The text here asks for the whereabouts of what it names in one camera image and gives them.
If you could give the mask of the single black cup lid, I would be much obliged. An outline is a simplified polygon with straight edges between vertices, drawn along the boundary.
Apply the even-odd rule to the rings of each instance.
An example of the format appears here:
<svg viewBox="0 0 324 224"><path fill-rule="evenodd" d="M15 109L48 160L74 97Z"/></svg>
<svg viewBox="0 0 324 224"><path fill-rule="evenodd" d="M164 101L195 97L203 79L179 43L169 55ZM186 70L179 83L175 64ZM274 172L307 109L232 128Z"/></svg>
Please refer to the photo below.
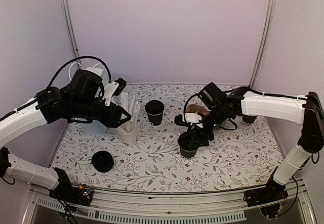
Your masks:
<svg viewBox="0 0 324 224"><path fill-rule="evenodd" d="M195 138L195 133L193 132L184 132L180 134L178 144L182 149L185 150L194 150L200 146Z"/></svg>

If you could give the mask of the white cup holding straws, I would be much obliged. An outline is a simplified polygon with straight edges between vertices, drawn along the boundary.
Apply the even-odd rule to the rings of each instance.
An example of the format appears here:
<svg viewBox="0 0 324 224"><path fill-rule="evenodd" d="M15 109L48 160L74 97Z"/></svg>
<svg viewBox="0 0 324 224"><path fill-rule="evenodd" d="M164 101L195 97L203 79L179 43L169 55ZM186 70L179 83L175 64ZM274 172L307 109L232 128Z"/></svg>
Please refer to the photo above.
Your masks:
<svg viewBox="0 0 324 224"><path fill-rule="evenodd" d="M122 128L117 128L117 132L119 134L119 138L121 141L126 145L132 145L136 142L137 137L137 127L135 126L134 129L130 132L126 132Z"/></svg>

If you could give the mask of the single black paper cup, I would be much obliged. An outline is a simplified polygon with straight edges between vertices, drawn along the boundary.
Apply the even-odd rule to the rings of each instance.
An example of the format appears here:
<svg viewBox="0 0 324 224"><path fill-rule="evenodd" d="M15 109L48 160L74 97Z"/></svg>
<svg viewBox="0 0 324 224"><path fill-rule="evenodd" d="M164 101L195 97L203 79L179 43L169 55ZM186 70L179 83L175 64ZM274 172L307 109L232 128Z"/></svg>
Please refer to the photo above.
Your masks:
<svg viewBox="0 0 324 224"><path fill-rule="evenodd" d="M196 155L198 148L186 149L184 147L179 147L181 156L185 158L192 158Z"/></svg>

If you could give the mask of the brown cardboard cup carrier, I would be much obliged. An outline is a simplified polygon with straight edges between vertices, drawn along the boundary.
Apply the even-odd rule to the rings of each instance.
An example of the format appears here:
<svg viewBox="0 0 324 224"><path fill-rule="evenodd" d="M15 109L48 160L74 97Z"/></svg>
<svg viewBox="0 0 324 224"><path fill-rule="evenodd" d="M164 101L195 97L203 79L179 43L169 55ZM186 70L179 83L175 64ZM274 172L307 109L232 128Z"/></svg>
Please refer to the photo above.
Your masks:
<svg viewBox="0 0 324 224"><path fill-rule="evenodd" d="M186 107L186 113L195 113L195 114L201 114L203 116L206 116L209 114L209 112L210 110L198 104L190 104Z"/></svg>

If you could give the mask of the stack of black lids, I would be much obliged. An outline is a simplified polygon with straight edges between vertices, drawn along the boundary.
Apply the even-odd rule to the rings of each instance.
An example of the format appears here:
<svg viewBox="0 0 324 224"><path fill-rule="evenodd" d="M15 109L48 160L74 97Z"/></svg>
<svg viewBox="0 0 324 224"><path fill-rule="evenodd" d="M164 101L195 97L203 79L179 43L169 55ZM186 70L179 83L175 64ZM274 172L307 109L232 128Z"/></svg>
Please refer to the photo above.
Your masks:
<svg viewBox="0 0 324 224"><path fill-rule="evenodd" d="M113 168L114 160L108 151L99 151L92 156L91 163L97 171L105 173Z"/></svg>

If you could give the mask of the stack of paper cups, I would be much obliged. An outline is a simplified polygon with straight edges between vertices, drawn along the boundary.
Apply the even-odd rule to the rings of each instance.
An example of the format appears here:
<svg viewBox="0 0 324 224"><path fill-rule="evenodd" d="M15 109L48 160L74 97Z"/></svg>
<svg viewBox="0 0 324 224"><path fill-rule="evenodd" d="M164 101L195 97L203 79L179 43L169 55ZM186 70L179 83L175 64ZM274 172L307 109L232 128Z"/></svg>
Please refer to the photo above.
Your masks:
<svg viewBox="0 0 324 224"><path fill-rule="evenodd" d="M255 122L256 119L257 116L243 115L241 118L241 123L243 125L250 126Z"/></svg>

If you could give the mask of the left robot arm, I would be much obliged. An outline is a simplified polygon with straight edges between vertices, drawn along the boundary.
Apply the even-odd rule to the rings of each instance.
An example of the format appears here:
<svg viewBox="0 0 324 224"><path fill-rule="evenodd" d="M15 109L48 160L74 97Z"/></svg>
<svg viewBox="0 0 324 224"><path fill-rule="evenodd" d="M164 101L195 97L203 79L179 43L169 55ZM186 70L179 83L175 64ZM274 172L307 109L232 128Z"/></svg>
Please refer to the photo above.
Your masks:
<svg viewBox="0 0 324 224"><path fill-rule="evenodd" d="M107 128L117 128L130 121L131 115L111 101L123 91L126 81L122 78L113 81L111 75L108 78L108 84L104 85L100 75L78 69L63 88L54 87L52 78L44 90L1 117L1 178L38 185L59 200L89 200L91 191L85 184L74 187L64 170L44 168L20 159L9 152L6 144L59 119L85 124L98 121Z"/></svg>

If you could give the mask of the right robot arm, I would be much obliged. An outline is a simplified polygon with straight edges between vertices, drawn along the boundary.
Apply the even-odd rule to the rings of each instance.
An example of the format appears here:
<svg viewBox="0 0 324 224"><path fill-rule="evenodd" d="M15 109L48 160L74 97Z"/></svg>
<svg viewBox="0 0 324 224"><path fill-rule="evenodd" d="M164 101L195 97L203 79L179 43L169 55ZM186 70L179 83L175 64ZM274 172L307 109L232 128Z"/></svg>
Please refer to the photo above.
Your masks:
<svg viewBox="0 0 324 224"><path fill-rule="evenodd" d="M192 122L185 140L185 149L208 146L214 139L213 129L225 120L242 116L252 119L266 116L302 125L301 136L284 161L275 169L265 187L247 191L246 197L260 196L272 202L285 189L285 184L323 148L323 109L315 92L304 96L289 96L258 92L241 86L229 92L220 90L213 82L196 94L209 113Z"/></svg>

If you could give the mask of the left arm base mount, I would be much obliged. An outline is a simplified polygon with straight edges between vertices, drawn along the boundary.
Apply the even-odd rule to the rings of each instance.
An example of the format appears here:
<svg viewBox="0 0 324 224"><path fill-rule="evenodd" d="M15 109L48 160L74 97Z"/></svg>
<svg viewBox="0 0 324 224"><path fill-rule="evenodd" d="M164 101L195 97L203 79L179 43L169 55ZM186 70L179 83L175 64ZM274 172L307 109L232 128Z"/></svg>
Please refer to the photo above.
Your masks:
<svg viewBox="0 0 324 224"><path fill-rule="evenodd" d="M93 199L93 189L85 184L75 187L71 184L60 183L55 189L49 190L50 197L62 202L90 206Z"/></svg>

